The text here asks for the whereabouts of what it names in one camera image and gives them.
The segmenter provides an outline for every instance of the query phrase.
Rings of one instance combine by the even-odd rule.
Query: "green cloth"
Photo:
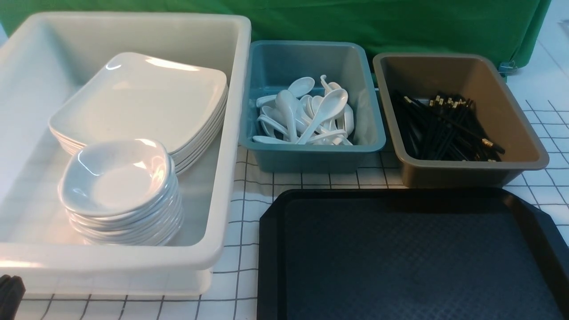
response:
[[[372,58],[386,51],[467,52],[496,65],[526,65],[551,0],[7,0],[11,34],[41,11],[168,11],[238,14],[253,40],[346,41]]]

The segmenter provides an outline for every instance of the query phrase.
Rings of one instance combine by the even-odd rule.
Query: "square plate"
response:
[[[148,138],[174,153],[204,127],[226,85],[219,70],[124,52],[101,68],[49,124],[83,145]]]

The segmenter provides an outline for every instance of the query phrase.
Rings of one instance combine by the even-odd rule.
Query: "bowl stack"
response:
[[[179,175],[220,131],[227,91],[226,75],[219,70],[126,52],[50,118],[50,131],[72,155],[104,141],[160,141]]]
[[[87,244],[166,245],[184,221],[174,161],[158,141],[84,147],[69,161],[58,192]]]

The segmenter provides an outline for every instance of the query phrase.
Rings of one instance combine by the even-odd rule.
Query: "white plastic bin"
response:
[[[245,17],[41,13],[0,48],[0,274],[28,293],[188,296],[205,292],[220,257],[249,54]],[[57,199],[69,156],[48,118],[104,64],[131,51],[224,71],[220,137],[180,177],[186,218],[168,247],[83,245]]]

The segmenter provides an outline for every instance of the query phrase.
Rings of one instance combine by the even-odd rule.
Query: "serving tray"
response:
[[[259,320],[569,319],[566,243],[501,189],[293,190],[259,238]]]

